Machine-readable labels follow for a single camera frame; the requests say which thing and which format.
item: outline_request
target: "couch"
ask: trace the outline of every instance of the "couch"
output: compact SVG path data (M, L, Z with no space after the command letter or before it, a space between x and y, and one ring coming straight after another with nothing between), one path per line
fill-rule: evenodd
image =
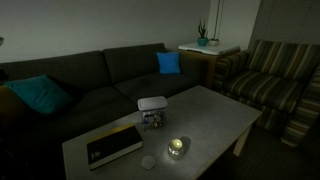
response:
M167 52L163 43L1 63L9 76L4 83L46 75L73 99L46 115L27 107L2 134L1 175L63 179L64 141L137 111L140 98L170 97L203 84L204 62L180 58L181 73L163 74L159 52Z
M256 125L298 146L320 112L320 45L258 39L219 59L214 90L263 112Z

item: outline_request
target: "tea light candle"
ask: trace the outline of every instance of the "tea light candle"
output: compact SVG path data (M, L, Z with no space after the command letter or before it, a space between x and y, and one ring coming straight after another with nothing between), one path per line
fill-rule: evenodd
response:
M173 139L171 141L172 149L179 151L182 148L182 141L180 139Z

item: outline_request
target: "striped armchair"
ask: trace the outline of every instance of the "striped armchair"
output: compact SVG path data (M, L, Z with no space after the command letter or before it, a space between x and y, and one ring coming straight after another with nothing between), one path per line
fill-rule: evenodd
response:
M261 110L256 125L297 146L320 113L320 45L256 40L217 61L214 90Z

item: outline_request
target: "white wall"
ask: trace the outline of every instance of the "white wall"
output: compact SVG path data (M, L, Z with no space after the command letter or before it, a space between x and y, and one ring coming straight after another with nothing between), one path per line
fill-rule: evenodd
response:
M217 37L220 43L247 49L257 17L260 0L221 0ZM211 0L208 38L214 34L218 0Z
M210 0L0 0L0 62L196 41Z

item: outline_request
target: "coaster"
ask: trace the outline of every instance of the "coaster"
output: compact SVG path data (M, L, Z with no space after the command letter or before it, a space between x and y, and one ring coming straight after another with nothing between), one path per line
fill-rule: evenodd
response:
M142 158L141 166L147 170L150 170L156 164L156 160L153 156L147 155Z

